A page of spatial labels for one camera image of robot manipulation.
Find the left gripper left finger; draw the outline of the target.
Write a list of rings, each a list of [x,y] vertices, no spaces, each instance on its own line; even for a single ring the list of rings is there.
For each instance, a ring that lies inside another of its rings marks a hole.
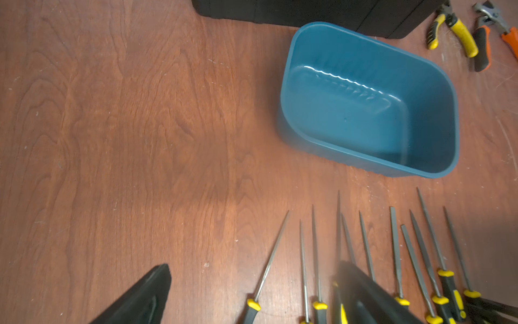
[[[160,323],[171,287],[168,264],[153,267],[93,323]]]

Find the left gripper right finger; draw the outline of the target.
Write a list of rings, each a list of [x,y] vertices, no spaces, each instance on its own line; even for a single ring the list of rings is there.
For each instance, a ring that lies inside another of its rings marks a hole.
[[[341,261],[335,275],[348,323],[420,323],[358,266]]]

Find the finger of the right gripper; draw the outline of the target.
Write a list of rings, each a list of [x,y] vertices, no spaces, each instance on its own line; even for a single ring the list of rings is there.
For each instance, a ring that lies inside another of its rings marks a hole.
[[[485,298],[467,298],[466,311],[474,324],[517,324],[517,307]]]

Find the file tool eleven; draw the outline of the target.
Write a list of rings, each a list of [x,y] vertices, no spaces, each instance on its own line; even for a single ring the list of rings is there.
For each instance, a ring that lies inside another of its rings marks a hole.
[[[450,220],[449,213],[448,213],[446,206],[443,207],[443,211],[444,211],[447,225],[449,228],[449,232],[450,232],[450,235],[451,235],[454,247],[455,247],[455,251],[456,251],[457,257],[459,259],[461,271],[464,276],[464,281],[465,281],[465,285],[466,285],[466,289],[464,290],[464,296],[466,297],[466,301],[468,304],[471,304],[473,306],[481,306],[481,294],[476,290],[472,290],[472,285],[469,280],[469,275],[468,275],[468,272],[467,272],[467,269],[465,266],[465,259],[464,259],[463,253],[461,251],[461,247],[460,247],[459,241],[457,239],[457,235],[455,233],[454,226]]]

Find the file tool ten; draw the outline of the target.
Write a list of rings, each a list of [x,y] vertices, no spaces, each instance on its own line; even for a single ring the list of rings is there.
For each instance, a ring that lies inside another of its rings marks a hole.
[[[447,268],[445,260],[442,255],[441,246],[438,243],[437,236],[435,234],[432,222],[430,220],[429,212],[426,207],[426,203],[421,195],[419,188],[416,189],[420,204],[422,206],[423,214],[427,222],[428,230],[434,243],[434,248],[437,254],[439,262],[439,268],[437,269],[438,277],[440,278],[442,291],[446,298],[449,299],[450,310],[454,320],[458,323],[463,323],[467,319],[467,313],[465,311],[464,302],[462,301],[461,295],[456,288],[454,273]]]

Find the file tool seven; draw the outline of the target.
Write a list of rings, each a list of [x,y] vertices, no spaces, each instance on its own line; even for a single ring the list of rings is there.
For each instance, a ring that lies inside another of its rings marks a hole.
[[[392,243],[393,243],[393,256],[394,256],[394,266],[395,266],[395,276],[397,281],[397,294],[395,296],[395,300],[405,309],[409,309],[410,301],[404,298],[403,295],[403,282],[402,282],[402,270],[401,270],[401,256],[400,256],[400,244],[399,244],[399,235],[397,231],[397,217],[396,211],[394,207],[389,208],[390,218],[391,218],[391,233],[392,233]]]

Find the file tool nine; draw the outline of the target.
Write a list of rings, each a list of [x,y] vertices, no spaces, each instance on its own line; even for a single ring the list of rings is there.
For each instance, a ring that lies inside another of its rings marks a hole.
[[[412,211],[410,211],[410,216],[411,216],[412,225],[414,227],[415,236],[417,238],[420,252],[422,255],[422,259],[424,261],[426,271],[427,271],[430,281],[432,283],[432,288],[434,291],[434,294],[432,296],[432,301],[437,310],[437,315],[442,318],[443,323],[456,324],[456,321],[454,320],[454,318],[451,314],[451,308],[450,308],[450,304],[449,304],[450,300],[447,297],[443,296],[438,288],[438,284],[435,279],[434,271],[432,268],[432,263],[430,261],[429,255],[428,255],[426,245],[425,245],[424,239],[422,237],[422,233],[420,231],[419,225],[418,225]]]

